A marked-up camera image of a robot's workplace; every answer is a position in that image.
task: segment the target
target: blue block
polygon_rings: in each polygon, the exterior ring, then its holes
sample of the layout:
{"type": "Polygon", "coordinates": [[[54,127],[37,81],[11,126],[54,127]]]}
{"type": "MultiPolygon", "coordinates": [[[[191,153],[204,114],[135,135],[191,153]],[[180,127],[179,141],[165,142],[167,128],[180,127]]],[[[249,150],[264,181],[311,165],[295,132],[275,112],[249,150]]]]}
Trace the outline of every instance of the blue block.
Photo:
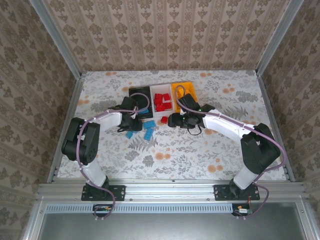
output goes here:
{"type": "Polygon", "coordinates": [[[143,123],[144,129],[154,128],[156,126],[155,121],[146,121],[143,123]]]}
{"type": "Polygon", "coordinates": [[[138,112],[138,114],[148,114],[148,113],[149,113],[148,108],[146,110],[144,110],[144,111],[138,112]]]}
{"type": "Polygon", "coordinates": [[[145,135],[144,135],[144,140],[150,141],[153,133],[154,133],[154,129],[153,128],[148,128],[146,130],[145,135]]]}
{"type": "Polygon", "coordinates": [[[134,133],[132,131],[128,131],[125,136],[127,139],[131,139],[133,135],[134,133]]]}

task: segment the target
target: yellow tray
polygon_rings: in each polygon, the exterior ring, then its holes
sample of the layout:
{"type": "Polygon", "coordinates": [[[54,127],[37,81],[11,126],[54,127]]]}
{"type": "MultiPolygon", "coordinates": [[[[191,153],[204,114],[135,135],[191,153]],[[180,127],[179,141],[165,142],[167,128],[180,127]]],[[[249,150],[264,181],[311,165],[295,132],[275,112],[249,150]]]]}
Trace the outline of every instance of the yellow tray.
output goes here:
{"type": "Polygon", "coordinates": [[[175,105],[175,112],[176,112],[176,113],[180,113],[180,107],[179,107],[179,105],[177,104],[177,101],[176,101],[176,98],[175,98],[175,90],[176,90],[176,87],[177,87],[178,85],[184,86],[185,91],[186,91],[186,94],[187,94],[187,93],[190,93],[191,96],[194,98],[194,100],[195,100],[196,102],[198,102],[197,96],[196,96],[196,92],[195,92],[194,86],[193,86],[193,84],[192,84],[191,81],[172,83],[172,84],[171,84],[171,90],[172,90],[173,102],[174,102],[174,105],[175,105]]]}

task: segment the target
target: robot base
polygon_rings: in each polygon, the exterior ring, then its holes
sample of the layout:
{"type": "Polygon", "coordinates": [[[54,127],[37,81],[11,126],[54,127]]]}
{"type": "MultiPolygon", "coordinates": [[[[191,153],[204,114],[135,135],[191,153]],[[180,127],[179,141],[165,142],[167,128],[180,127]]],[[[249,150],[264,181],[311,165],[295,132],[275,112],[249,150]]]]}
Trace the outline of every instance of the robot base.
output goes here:
{"type": "MultiPolygon", "coordinates": [[[[116,201],[124,201],[126,196],[126,186],[125,185],[109,185],[107,187],[115,197],[116,201]]],[[[85,184],[82,189],[81,201],[112,201],[112,197],[106,191],[100,190],[85,184]]]]}
{"type": "Polygon", "coordinates": [[[250,196],[251,201],[260,200],[258,187],[253,184],[237,196],[231,193],[229,184],[214,185],[213,193],[216,201],[248,201],[248,196],[250,196]]]}

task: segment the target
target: floral tablecloth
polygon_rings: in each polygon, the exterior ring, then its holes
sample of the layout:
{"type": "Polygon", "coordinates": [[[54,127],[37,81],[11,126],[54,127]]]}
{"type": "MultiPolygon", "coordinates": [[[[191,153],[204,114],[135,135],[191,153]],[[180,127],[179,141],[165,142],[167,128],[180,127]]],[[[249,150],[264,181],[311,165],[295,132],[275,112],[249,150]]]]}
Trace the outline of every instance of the floral tablecloth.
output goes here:
{"type": "MultiPolygon", "coordinates": [[[[88,119],[120,104],[129,88],[186,81],[193,82],[201,106],[210,104],[242,122],[270,126],[253,70],[88,72],[75,117],[88,119]]],[[[243,166],[240,146],[222,134],[204,129],[193,136],[186,129],[162,124],[160,118],[154,120],[156,128],[150,141],[144,140],[146,130],[131,139],[125,132],[118,133],[117,127],[100,134],[96,158],[109,178],[230,180],[243,166]]],[[[58,177],[79,178],[81,173],[64,156],[58,177]]],[[[267,172],[261,179],[286,177],[281,168],[267,172]]]]}

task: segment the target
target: wall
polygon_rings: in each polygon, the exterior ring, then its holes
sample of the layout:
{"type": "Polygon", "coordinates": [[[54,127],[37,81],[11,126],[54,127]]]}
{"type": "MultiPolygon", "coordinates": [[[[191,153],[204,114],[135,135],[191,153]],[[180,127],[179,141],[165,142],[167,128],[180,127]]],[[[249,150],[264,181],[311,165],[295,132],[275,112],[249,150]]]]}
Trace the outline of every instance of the wall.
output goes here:
{"type": "Polygon", "coordinates": [[[83,71],[255,69],[289,0],[45,0],[83,71]]]}
{"type": "Polygon", "coordinates": [[[320,223],[320,1],[305,0],[262,75],[288,157],[320,223]]]}
{"type": "Polygon", "coordinates": [[[19,239],[47,181],[75,79],[27,0],[0,1],[0,239],[19,239]]]}

